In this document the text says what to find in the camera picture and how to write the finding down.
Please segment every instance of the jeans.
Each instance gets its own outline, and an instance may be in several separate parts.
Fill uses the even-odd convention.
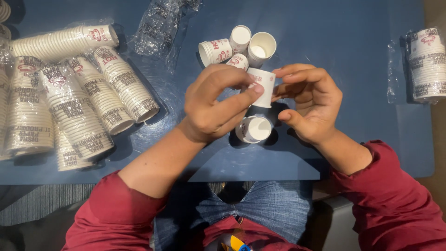
[[[195,234],[238,215],[261,224],[290,243],[305,230],[312,205],[312,181],[257,181],[242,201],[226,204],[207,183],[177,183],[155,217],[155,251],[176,251]]]

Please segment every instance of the red shirt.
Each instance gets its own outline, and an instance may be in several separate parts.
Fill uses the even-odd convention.
[[[397,155],[387,144],[371,141],[365,146],[373,156],[367,168],[351,176],[331,170],[340,190],[355,204],[354,230],[361,249],[446,250],[446,224],[429,191],[400,169]],[[152,221],[165,203],[166,198],[154,199],[128,188],[114,172],[95,186],[77,212],[63,250],[151,250]],[[233,217],[206,228],[205,238],[196,244],[205,247],[234,229],[244,230],[241,240],[248,246],[264,240],[263,251],[308,250],[265,226],[248,219],[238,224]],[[272,237],[283,242],[268,244]]]

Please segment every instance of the blue table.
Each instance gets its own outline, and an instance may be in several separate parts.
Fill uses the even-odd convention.
[[[83,172],[57,172],[52,154],[38,159],[0,162],[0,184],[96,183],[123,168],[158,141],[184,116],[187,86],[202,70],[196,58],[198,43],[228,38],[236,25],[253,33],[271,33],[277,41],[275,56],[262,69],[271,71],[288,63],[311,63],[331,74],[344,99],[337,128],[358,142],[382,139],[400,157],[411,176],[434,171],[430,107],[406,103],[401,60],[394,76],[400,79],[395,103],[387,101],[388,44],[409,29],[423,27],[421,0],[204,0],[190,19],[178,66],[173,75],[160,64],[131,60],[163,99],[168,116],[150,126],[133,127],[115,137],[117,149],[101,168]],[[138,28],[149,1],[134,0],[24,0],[26,14],[15,25],[20,35],[61,29],[74,21],[111,17],[127,35]],[[222,98],[234,94],[227,90]],[[274,120],[289,100],[281,100],[265,113]],[[311,148],[287,133],[277,121],[273,138],[257,145],[239,145],[227,135],[203,149],[187,168],[190,181],[317,180],[326,176],[326,163]]]

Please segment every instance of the hand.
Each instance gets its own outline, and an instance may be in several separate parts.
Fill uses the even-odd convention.
[[[248,89],[218,102],[217,97],[226,87]],[[263,86],[243,69],[210,65],[188,87],[184,105],[187,116],[178,127],[193,142],[213,141],[234,129],[263,92]]]
[[[328,140],[336,131],[335,120],[342,92],[322,68],[309,64],[290,64],[273,70],[283,83],[276,86],[272,101],[292,98],[296,111],[282,111],[278,118],[294,130],[300,139],[313,145]]]

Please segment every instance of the red sleeve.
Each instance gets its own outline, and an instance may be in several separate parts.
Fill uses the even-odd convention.
[[[337,185],[354,203],[361,249],[446,250],[446,224],[429,191],[401,170],[386,143],[376,140],[364,146],[373,156],[367,168],[351,176],[332,170]]]
[[[130,189],[116,171],[104,177],[79,209],[63,250],[152,250],[152,221],[164,199]]]

